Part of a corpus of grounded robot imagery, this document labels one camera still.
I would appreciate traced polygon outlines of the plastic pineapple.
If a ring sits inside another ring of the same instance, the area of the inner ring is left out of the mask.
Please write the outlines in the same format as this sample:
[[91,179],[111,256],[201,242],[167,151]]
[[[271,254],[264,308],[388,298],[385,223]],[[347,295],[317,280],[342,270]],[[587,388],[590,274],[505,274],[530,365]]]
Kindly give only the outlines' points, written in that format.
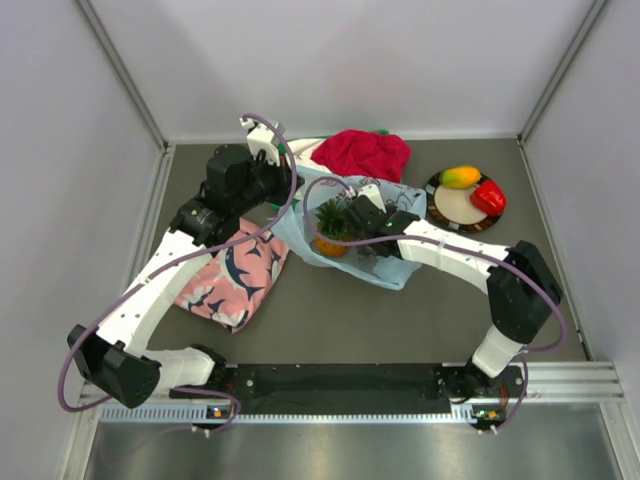
[[[331,199],[320,205],[316,211],[316,229],[323,237],[334,241],[346,242],[349,240],[349,232],[344,218],[344,207],[337,200]],[[349,247],[330,243],[316,236],[314,244],[318,252],[326,257],[342,257]]]

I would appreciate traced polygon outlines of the light blue cartoon plastic bag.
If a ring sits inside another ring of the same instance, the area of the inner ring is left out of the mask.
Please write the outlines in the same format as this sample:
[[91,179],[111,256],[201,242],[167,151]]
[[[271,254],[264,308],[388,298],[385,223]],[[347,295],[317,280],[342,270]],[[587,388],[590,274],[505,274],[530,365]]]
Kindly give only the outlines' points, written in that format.
[[296,192],[294,205],[272,228],[274,235],[310,265],[335,268],[381,288],[395,291],[403,289],[410,276],[418,269],[416,263],[378,256],[364,246],[351,247],[346,254],[339,257],[321,254],[314,244],[314,234],[305,221],[302,201],[305,192],[310,190],[308,213],[312,222],[317,223],[316,211],[324,203],[333,201],[342,207],[347,204],[347,186],[359,191],[373,184],[378,187],[387,206],[424,217],[427,206],[426,192],[419,188],[359,175],[345,177],[344,183],[339,184],[338,175],[304,165],[297,167],[297,174],[303,178],[304,184]]

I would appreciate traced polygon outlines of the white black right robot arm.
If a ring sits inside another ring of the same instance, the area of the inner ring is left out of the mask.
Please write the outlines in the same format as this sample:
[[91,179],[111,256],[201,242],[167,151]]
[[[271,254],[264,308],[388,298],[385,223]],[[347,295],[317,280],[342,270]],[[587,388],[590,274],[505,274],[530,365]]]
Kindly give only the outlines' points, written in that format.
[[492,394],[502,385],[508,364],[527,349],[549,317],[562,317],[562,289],[529,242],[513,247],[483,244],[364,194],[347,203],[345,219],[358,245],[383,257],[433,267],[487,296],[491,326],[461,378],[449,381],[456,396]]

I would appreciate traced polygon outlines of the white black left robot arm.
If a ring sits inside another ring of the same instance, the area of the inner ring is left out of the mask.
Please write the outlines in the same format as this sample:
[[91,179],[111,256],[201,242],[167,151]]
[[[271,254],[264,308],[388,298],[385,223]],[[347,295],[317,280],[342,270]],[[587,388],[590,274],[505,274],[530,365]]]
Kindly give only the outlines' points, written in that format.
[[173,389],[220,394],[227,382],[217,366],[223,357],[201,345],[150,351],[148,342],[194,275],[236,245],[241,217],[263,203],[286,210],[303,183],[287,145],[217,148],[198,193],[178,209],[137,279],[95,325],[69,333],[66,365],[76,365],[86,381],[130,409]]

